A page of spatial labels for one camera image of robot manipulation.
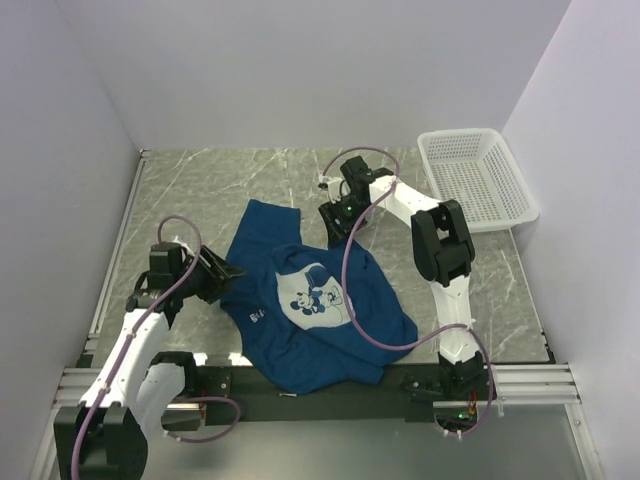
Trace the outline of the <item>blue cartoon print t-shirt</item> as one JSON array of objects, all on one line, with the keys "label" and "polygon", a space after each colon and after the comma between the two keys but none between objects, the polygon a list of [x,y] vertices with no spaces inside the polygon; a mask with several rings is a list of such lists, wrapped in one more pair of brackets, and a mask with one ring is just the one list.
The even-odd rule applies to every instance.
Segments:
[{"label": "blue cartoon print t-shirt", "polygon": [[303,244],[301,213],[250,200],[227,254],[246,271],[220,302],[242,353],[294,394],[342,382],[377,384],[418,338],[374,257],[358,244]]}]

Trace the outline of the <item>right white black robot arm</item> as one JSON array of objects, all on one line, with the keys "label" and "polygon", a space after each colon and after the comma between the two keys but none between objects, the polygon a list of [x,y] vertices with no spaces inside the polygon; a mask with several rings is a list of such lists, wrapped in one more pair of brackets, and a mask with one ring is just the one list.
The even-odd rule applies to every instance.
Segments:
[{"label": "right white black robot arm", "polygon": [[397,170],[371,169],[352,155],[341,174],[319,176],[328,195],[319,208],[330,246],[345,245],[349,253],[356,232],[379,207],[411,231],[414,264],[431,288],[439,327],[439,389],[444,398],[465,399],[490,382],[489,355],[473,329],[469,284],[475,248],[461,206],[433,199],[406,185]]}]

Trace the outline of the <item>white plastic perforated basket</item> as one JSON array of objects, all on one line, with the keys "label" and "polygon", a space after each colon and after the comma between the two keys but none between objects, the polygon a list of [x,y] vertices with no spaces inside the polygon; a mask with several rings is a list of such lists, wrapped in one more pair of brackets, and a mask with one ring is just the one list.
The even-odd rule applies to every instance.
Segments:
[{"label": "white plastic perforated basket", "polygon": [[539,207],[502,135],[491,128],[438,130],[417,139],[436,198],[457,201],[472,233],[533,222]]}]

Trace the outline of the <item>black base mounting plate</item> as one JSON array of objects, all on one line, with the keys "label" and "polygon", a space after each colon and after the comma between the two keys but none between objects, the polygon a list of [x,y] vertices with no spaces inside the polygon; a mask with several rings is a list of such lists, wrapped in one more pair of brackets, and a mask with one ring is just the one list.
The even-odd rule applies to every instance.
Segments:
[{"label": "black base mounting plate", "polygon": [[198,369],[199,394],[230,398],[241,407],[243,422],[403,419],[432,422],[436,408],[494,399],[487,375],[458,390],[445,388],[436,364],[400,364],[386,368],[376,385],[341,382],[309,394],[291,394],[249,366]]}]

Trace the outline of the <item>aluminium frame rail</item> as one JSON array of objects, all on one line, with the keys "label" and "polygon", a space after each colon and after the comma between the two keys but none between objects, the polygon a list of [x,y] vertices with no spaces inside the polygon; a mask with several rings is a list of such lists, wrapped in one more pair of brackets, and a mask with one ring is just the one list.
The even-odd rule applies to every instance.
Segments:
[{"label": "aluminium frame rail", "polygon": [[498,402],[506,405],[580,404],[567,364],[509,364],[493,367]]}]

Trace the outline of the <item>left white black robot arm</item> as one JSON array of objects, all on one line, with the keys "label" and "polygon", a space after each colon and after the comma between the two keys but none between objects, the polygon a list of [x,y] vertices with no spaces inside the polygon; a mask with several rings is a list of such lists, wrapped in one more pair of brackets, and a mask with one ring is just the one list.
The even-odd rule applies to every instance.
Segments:
[{"label": "left white black robot arm", "polygon": [[213,304],[244,274],[206,246],[151,247],[149,267],[126,301],[121,331],[104,366],[77,404],[61,408],[53,422],[61,478],[141,478],[149,441],[176,400],[240,408],[227,397],[205,395],[192,353],[161,346],[186,299]]}]

